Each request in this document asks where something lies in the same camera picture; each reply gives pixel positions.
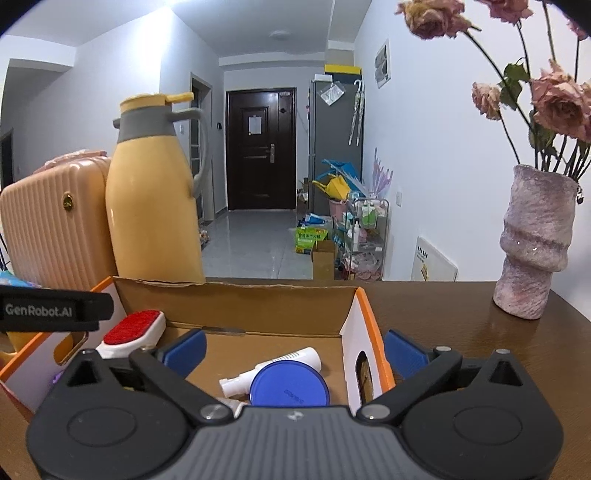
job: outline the brown tabletop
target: brown tabletop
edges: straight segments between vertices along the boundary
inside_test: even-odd
[[[343,285],[311,280],[218,279],[238,284]],[[541,320],[497,308],[494,283],[359,283],[382,333],[396,328],[425,346],[449,345],[466,357],[508,348],[523,363],[564,428],[553,480],[591,479],[591,322],[554,292]]]

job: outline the blue gripper pad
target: blue gripper pad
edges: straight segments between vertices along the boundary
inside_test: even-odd
[[[172,371],[186,378],[205,358],[207,338],[204,331],[195,328],[181,335],[171,345],[161,348],[160,352],[159,360]]]
[[[392,370],[403,379],[412,377],[429,363],[428,352],[396,330],[384,335],[384,352]]]

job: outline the suitcase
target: suitcase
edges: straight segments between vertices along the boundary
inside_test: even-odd
[[[105,207],[111,159],[104,154],[55,158],[2,191],[0,219],[17,277],[90,290],[117,275]]]

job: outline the yellow thermos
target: yellow thermos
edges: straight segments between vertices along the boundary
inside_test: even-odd
[[[198,108],[173,112],[192,93],[139,95],[121,103],[117,148],[105,200],[119,275],[143,280],[203,283],[195,198],[211,166],[207,119]],[[199,119],[202,169],[191,176],[174,122]]]

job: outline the refrigerator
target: refrigerator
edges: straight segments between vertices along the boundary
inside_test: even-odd
[[[345,94],[329,106],[319,95],[323,88],[330,86],[330,82],[312,82],[310,85],[310,146],[309,146],[309,178],[308,210],[317,215],[329,215],[329,201],[326,195],[312,185],[321,173],[327,172],[329,167],[322,160],[351,162],[355,171],[362,178],[363,166],[363,125],[359,146],[357,146],[357,128],[353,141],[349,146],[355,94],[357,86],[345,83]]]

